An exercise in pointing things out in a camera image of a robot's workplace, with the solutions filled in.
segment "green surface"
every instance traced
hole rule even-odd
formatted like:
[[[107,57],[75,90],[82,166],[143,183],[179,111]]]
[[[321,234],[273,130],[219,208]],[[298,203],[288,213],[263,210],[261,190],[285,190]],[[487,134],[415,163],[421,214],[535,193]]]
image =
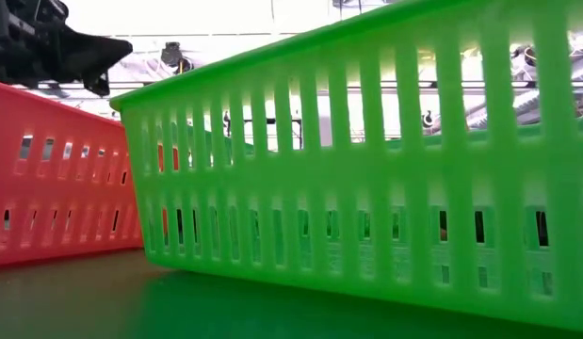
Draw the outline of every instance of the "green surface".
[[[0,339],[581,338],[372,299],[170,271],[140,251],[0,269]]]
[[[574,118],[566,34],[582,25],[583,0],[405,1],[116,99],[147,257],[197,272],[583,331],[583,128]],[[512,109],[510,41],[528,36],[542,94],[537,133],[518,132]],[[489,130],[468,134],[460,52],[474,44],[483,54]],[[417,48],[436,55],[437,138],[422,136]],[[402,139],[389,147],[380,83],[393,69]],[[356,81],[361,144],[349,137],[347,84]],[[331,148],[320,147],[320,89],[330,95]],[[293,150],[290,92],[301,98],[301,151]],[[268,99],[275,102],[277,153],[267,150]],[[244,142],[243,105],[251,108],[254,154]],[[205,114],[211,135],[203,131]],[[161,126],[168,128],[158,137]],[[192,167],[180,156],[174,170],[172,152],[164,152],[161,172],[158,144],[192,152]],[[543,224],[549,246],[539,240]]]

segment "machinery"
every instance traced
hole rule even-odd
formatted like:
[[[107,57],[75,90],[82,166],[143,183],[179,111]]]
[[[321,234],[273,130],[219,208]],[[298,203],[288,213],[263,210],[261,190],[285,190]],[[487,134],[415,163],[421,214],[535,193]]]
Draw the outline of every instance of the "machinery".
[[[81,34],[58,0],[0,0],[0,82],[37,89],[39,82],[82,82],[109,94],[107,71],[132,52],[124,40]]]

